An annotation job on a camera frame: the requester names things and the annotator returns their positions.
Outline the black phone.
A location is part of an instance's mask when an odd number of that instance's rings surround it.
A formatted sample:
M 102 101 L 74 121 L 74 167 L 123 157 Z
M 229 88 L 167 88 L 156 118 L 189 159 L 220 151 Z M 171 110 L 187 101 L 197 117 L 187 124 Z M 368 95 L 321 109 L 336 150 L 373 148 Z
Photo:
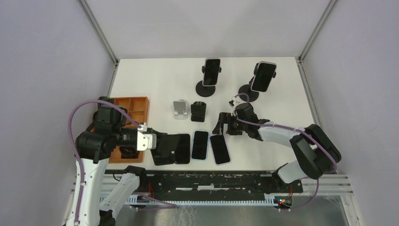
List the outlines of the black phone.
M 191 157 L 191 137 L 190 134 L 178 134 L 176 136 L 177 145 L 174 152 L 175 164 L 188 164 Z

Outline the black folding phone stand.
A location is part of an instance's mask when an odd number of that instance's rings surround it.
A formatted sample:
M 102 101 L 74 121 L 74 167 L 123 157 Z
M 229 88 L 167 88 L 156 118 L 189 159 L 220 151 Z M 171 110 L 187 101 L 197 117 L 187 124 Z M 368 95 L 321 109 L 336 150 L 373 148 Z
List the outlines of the black folding phone stand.
M 204 122 L 206 117 L 206 103 L 202 101 L 196 101 L 191 104 L 191 121 L 192 122 Z

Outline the lilac case phone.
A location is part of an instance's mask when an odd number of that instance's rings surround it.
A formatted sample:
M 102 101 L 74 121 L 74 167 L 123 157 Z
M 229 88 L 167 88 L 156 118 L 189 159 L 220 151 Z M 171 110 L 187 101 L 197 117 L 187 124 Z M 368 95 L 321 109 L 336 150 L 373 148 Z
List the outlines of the lilac case phone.
M 210 143 L 216 165 L 223 165 L 231 162 L 229 150 L 223 135 L 211 136 Z

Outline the light blue case phone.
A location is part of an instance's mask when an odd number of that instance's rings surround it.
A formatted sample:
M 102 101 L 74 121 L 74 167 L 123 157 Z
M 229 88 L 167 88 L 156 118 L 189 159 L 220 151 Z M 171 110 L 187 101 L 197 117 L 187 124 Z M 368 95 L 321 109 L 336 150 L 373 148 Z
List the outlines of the light blue case phone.
M 209 132 L 197 130 L 192 141 L 191 158 L 196 161 L 205 161 L 208 154 Z

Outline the black round base stand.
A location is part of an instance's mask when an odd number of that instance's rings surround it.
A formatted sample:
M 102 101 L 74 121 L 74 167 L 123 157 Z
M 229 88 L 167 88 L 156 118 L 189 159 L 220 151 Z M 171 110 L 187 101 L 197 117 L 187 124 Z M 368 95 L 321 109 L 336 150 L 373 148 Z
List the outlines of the black round base stand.
M 215 86 L 203 86 L 202 81 L 199 81 L 195 87 L 196 93 L 201 97 L 210 97 L 215 93 Z

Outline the white folding phone stand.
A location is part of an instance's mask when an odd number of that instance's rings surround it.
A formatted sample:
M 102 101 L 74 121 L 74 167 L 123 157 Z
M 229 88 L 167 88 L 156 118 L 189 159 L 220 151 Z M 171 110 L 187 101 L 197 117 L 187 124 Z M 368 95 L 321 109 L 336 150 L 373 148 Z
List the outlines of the white folding phone stand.
M 188 118 L 188 102 L 186 100 L 176 100 L 173 102 L 174 118 L 176 120 L 186 120 Z

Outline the pink case phone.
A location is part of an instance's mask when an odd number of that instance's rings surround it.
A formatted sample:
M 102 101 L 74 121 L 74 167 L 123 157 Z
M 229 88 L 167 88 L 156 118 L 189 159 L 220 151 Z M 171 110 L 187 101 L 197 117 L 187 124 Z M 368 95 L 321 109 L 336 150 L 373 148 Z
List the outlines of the pink case phone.
M 215 86 L 217 84 L 219 73 L 221 72 L 221 59 L 206 58 L 202 67 L 203 86 Z

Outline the clear case phone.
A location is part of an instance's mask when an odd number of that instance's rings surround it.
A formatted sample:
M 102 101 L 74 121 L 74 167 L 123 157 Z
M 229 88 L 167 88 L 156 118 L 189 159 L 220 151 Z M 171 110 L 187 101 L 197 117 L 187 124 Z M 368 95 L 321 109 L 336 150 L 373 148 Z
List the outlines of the clear case phone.
M 266 92 L 272 79 L 276 77 L 277 64 L 261 61 L 256 64 L 250 89 L 256 92 Z

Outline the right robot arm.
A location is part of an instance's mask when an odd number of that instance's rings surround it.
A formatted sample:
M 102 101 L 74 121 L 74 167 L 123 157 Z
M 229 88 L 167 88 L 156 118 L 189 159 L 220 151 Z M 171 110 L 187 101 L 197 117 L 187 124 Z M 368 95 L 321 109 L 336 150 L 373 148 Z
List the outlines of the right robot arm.
M 237 136 L 245 132 L 258 141 L 277 143 L 293 150 L 296 160 L 279 167 L 272 178 L 277 192 L 286 191 L 292 182 L 303 178 L 319 179 L 326 173 L 334 173 L 342 156 L 323 129 L 311 124 L 303 129 L 284 126 L 267 119 L 259 119 L 253 106 L 240 103 L 231 113 L 221 112 L 212 133 Z

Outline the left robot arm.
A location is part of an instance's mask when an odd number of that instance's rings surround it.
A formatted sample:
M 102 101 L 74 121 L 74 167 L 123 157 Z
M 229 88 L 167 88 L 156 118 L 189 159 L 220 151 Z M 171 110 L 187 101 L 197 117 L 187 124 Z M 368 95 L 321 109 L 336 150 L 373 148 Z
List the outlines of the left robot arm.
M 77 138 L 72 136 L 72 120 L 77 110 L 90 103 L 98 109 L 92 123 Z M 152 150 L 163 135 L 145 124 L 138 124 L 127 109 L 103 100 L 89 100 L 77 105 L 68 120 L 69 139 L 76 157 L 76 185 L 67 226 L 114 226 L 125 202 L 135 191 L 148 186 L 146 170 L 128 166 L 115 188 L 102 202 L 101 188 L 106 168 L 116 147 Z

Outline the orange wooden organizer tray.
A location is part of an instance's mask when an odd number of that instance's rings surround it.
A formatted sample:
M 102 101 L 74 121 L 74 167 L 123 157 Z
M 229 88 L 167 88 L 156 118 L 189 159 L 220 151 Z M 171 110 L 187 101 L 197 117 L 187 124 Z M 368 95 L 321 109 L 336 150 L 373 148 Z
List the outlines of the orange wooden organizer tray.
M 124 110 L 137 124 L 148 121 L 149 99 L 147 97 L 100 97 Z M 109 163 L 141 163 L 144 152 L 136 149 L 136 126 L 120 112 L 108 105 L 98 104 L 93 114 L 92 132 L 110 132 L 117 137 L 117 147 L 110 156 Z

